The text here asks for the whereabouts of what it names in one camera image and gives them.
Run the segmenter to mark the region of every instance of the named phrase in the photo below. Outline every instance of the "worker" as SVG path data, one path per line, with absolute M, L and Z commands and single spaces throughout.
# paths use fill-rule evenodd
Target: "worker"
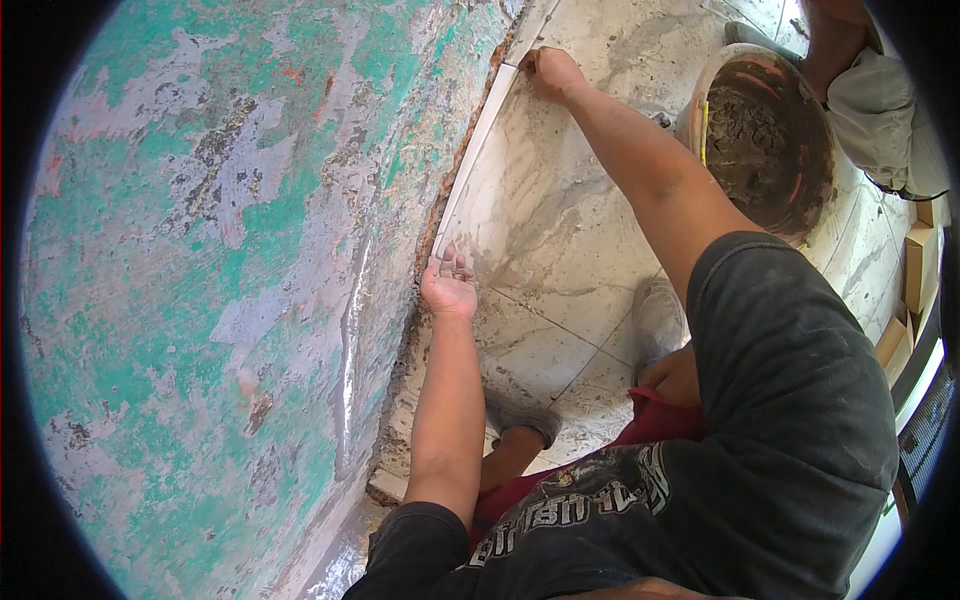
M 726 42 L 763 46 L 796 66 L 844 152 L 884 193 L 913 201 L 946 193 L 947 165 L 929 111 L 863 0 L 805 0 L 804 12 L 805 57 L 735 21 L 725 27 Z
M 898 467 L 873 345 L 669 133 L 563 50 L 521 67 L 580 126 L 669 278 L 636 293 L 634 419 L 613 444 L 518 477 L 556 420 L 485 403 L 476 275 L 447 247 L 420 285 L 433 331 L 407 491 L 345 597 L 843 596 Z M 483 457 L 488 412 L 502 431 Z

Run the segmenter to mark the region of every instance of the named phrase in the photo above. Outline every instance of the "peeling paint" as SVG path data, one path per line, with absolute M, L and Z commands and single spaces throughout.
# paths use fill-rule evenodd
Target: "peeling paint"
M 129 595 L 300 591 L 365 487 L 509 26 L 453 0 L 131 0 L 93 41 L 41 150 L 19 324 L 55 478 Z

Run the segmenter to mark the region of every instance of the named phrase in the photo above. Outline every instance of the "red shorts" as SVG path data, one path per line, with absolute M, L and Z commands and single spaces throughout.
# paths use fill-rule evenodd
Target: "red shorts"
M 704 413 L 701 407 L 672 406 L 646 386 L 632 388 L 627 394 L 634 401 L 634 419 L 627 423 L 616 440 L 605 445 L 605 448 L 663 440 L 700 442 L 704 438 Z M 483 541 L 487 532 L 504 513 L 530 493 L 539 480 L 561 468 L 566 466 L 518 477 L 499 488 L 481 493 L 473 511 L 470 551 Z

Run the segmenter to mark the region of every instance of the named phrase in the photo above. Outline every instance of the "hand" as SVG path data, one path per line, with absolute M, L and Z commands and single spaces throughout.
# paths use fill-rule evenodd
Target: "hand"
M 451 243 L 444 259 L 430 256 L 420 283 L 420 294 L 434 317 L 450 314 L 473 318 L 477 309 L 477 276 L 467 259 Z
M 590 87 L 576 60 L 559 48 L 531 50 L 518 68 L 527 74 L 534 93 L 554 104 L 563 104 L 575 89 Z
M 649 386 L 667 404 L 700 406 L 700 384 L 693 345 L 670 352 L 640 374 L 640 385 Z

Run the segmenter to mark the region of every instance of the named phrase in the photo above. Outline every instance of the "gray sneaker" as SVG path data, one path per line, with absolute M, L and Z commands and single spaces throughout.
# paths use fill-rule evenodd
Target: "gray sneaker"
M 648 277 L 634 292 L 634 339 L 636 364 L 634 386 L 644 369 L 684 345 L 684 308 L 665 277 Z
M 557 413 L 543 409 L 517 410 L 513 402 L 494 390 L 484 388 L 484 399 L 487 401 L 487 422 L 498 435 L 517 425 L 533 427 L 543 436 L 543 449 L 549 448 L 557 439 L 557 434 L 564 426 L 564 420 Z M 499 445 L 495 440 L 493 447 Z
M 756 46 L 763 46 L 767 50 L 773 50 L 780 56 L 784 57 L 790 64 L 794 65 L 798 69 L 800 68 L 800 62 L 803 60 L 803 58 L 799 54 L 787 50 L 750 25 L 738 23 L 736 21 L 727 21 L 727 24 L 724 25 L 723 32 L 725 44 L 729 45 L 742 42 L 754 44 Z

